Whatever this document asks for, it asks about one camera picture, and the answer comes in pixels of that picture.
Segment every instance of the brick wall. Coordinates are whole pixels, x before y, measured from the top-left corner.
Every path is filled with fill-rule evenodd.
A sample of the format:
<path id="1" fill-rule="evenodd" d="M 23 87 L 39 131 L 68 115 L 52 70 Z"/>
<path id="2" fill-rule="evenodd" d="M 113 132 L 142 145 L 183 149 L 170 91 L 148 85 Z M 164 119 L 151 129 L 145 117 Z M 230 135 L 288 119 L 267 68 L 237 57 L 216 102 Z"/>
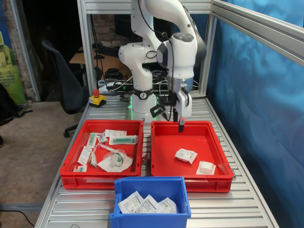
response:
<path id="1" fill-rule="evenodd" d="M 23 89 L 24 89 L 26 99 L 35 101 L 36 100 L 35 93 L 33 91 L 32 83 L 31 83 L 30 77 L 29 77 L 28 68 L 27 68 L 27 65 L 26 65 L 26 62 L 24 59 L 24 55 L 23 55 L 23 51 L 21 48 L 21 43 L 20 43 L 20 39 L 19 39 L 19 35 L 18 35 L 18 30 L 17 30 L 14 14 L 13 14 L 13 11 L 11 8 L 10 0 L 3 0 L 3 8 L 4 8 L 4 13 L 6 15 L 6 18 L 7 18 L 9 37 L 10 37 L 10 40 L 12 43 L 12 49 L 13 49 L 15 57 L 16 57 L 17 66 L 18 66 L 19 73 L 20 73 L 20 79 L 23 84 Z M 19 13 L 21 14 L 20 15 L 21 17 L 25 18 L 24 11 L 19 11 Z M 24 20 L 24 19 L 22 21 L 23 21 L 22 27 L 23 27 L 23 29 L 25 29 L 25 33 L 26 33 L 27 23 L 26 23 L 26 20 Z M 25 39 L 26 39 L 27 47 L 29 49 L 29 53 L 33 57 L 36 57 L 35 52 L 33 51 L 33 47 L 31 46 L 31 40 L 29 37 L 26 36 L 26 34 L 25 34 Z M 41 83 L 39 80 L 40 70 L 38 67 L 36 67 L 36 68 L 33 67 L 33 70 L 34 70 L 34 74 L 35 74 L 34 76 L 36 77 L 37 86 L 38 86 L 38 88 L 41 88 Z"/>
<path id="2" fill-rule="evenodd" d="M 115 15 L 101 14 L 93 15 L 98 42 L 106 47 L 116 47 L 130 43 L 130 39 L 119 36 L 115 33 Z"/>

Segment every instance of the wooden desk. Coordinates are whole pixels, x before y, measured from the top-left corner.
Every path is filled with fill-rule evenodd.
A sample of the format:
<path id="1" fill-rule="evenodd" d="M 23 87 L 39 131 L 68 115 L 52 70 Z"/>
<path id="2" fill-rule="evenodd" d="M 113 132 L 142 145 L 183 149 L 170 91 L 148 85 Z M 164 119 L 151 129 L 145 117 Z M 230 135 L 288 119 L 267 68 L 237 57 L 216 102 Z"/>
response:
<path id="1" fill-rule="evenodd" d="M 94 56 L 96 55 L 95 53 L 95 48 L 93 48 L 93 61 L 94 61 L 94 66 L 97 66 L 97 59 L 94 59 Z M 104 72 L 106 72 L 110 68 L 117 68 L 119 69 L 119 72 L 123 73 L 123 75 L 127 75 L 127 78 L 131 77 L 132 73 L 130 69 L 123 64 L 119 58 L 113 57 L 113 56 L 107 56 L 107 55 L 102 55 L 104 56 L 104 59 L 102 59 L 103 62 L 103 67 L 104 67 Z M 76 53 L 73 58 L 70 60 L 71 64 L 86 64 L 85 61 L 85 55 L 84 53 Z M 98 62 L 98 68 L 101 68 L 100 61 Z"/>

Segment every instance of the metal post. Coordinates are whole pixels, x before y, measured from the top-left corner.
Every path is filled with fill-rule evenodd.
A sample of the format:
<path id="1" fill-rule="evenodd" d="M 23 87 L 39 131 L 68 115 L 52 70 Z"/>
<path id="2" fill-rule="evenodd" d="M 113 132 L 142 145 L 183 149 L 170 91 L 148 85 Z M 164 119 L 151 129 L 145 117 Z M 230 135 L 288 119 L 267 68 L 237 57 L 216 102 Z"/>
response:
<path id="1" fill-rule="evenodd" d="M 199 93 L 201 96 L 206 96 L 216 26 L 217 19 L 209 15 L 206 31 L 207 55 L 200 71 L 199 81 Z"/>
<path id="2" fill-rule="evenodd" d="M 96 88 L 96 76 L 92 53 L 92 25 L 90 15 L 86 13 L 86 1 L 77 0 L 77 3 L 82 36 L 82 45 L 84 47 L 87 81 L 90 95 L 93 95 L 93 90 Z"/>

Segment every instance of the green poster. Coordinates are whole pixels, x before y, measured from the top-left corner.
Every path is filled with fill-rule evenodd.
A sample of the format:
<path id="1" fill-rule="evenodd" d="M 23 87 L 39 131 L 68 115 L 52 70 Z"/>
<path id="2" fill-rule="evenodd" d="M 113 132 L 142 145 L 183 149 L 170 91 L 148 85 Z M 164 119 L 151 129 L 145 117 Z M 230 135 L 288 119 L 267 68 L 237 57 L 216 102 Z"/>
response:
<path id="1" fill-rule="evenodd" d="M 17 105 L 26 103 L 2 5 L 0 6 L 0 83 Z"/>

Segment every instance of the sterile packaging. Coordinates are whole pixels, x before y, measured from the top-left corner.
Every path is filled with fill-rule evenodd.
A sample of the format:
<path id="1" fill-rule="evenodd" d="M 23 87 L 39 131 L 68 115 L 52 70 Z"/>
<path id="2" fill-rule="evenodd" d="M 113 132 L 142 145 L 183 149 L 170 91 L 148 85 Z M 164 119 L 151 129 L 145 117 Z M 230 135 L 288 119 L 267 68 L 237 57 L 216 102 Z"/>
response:
<path id="1" fill-rule="evenodd" d="M 86 165 L 82 165 L 82 166 L 75 166 L 73 172 L 86 172 L 86 168 L 87 166 Z"/>
<path id="2" fill-rule="evenodd" d="M 168 197 L 165 198 L 163 201 L 159 202 L 159 204 L 163 208 L 162 213 L 165 213 L 165 214 L 178 214 L 179 213 L 179 209 L 177 208 L 176 204 Z"/>
<path id="3" fill-rule="evenodd" d="M 93 149 L 95 147 L 97 137 L 98 137 L 97 133 L 90 133 L 86 146 Z"/>
<path id="4" fill-rule="evenodd" d="M 148 195 L 144 202 L 139 208 L 136 209 L 135 213 L 137 214 L 161 214 L 164 213 L 164 208 L 160 206 L 158 202 L 153 199 L 151 195 Z"/>
<path id="5" fill-rule="evenodd" d="M 91 154 L 91 161 L 90 161 L 91 165 L 93 165 L 95 168 L 97 168 L 97 159 L 96 159 L 96 155 L 95 153 Z"/>
<path id="6" fill-rule="evenodd" d="M 111 137 L 111 136 L 126 136 L 127 131 L 116 131 L 116 130 L 105 130 L 104 137 Z"/>
<path id="7" fill-rule="evenodd" d="M 175 157 L 182 160 L 183 162 L 190 162 L 190 164 L 192 164 L 197 155 L 198 154 L 194 151 L 180 149 L 176 152 Z"/>
<path id="8" fill-rule="evenodd" d="M 105 143 L 108 141 L 107 138 L 102 135 L 97 136 L 97 140 L 99 143 Z"/>
<path id="9" fill-rule="evenodd" d="M 196 171 L 197 175 L 214 175 L 216 169 L 216 165 L 207 162 L 207 161 L 201 161 L 199 163 L 198 170 Z"/>
<path id="10" fill-rule="evenodd" d="M 79 156 L 78 163 L 82 165 L 86 165 L 91 153 L 92 153 L 92 149 L 87 146 L 84 146 Z"/>
<path id="11" fill-rule="evenodd" d="M 109 145 L 128 144 L 135 145 L 138 142 L 137 135 L 130 136 L 111 136 L 109 139 Z"/>
<path id="12" fill-rule="evenodd" d="M 123 214 L 134 214 L 135 210 L 141 206 L 143 198 L 138 191 L 132 193 L 128 198 L 118 204 L 120 211 Z"/>
<path id="13" fill-rule="evenodd" d="M 98 166 L 103 170 L 107 172 L 122 172 L 131 166 L 133 159 L 129 158 L 124 150 L 115 150 L 106 145 L 100 146 L 110 151 L 104 156 L 104 159 L 98 163 Z"/>

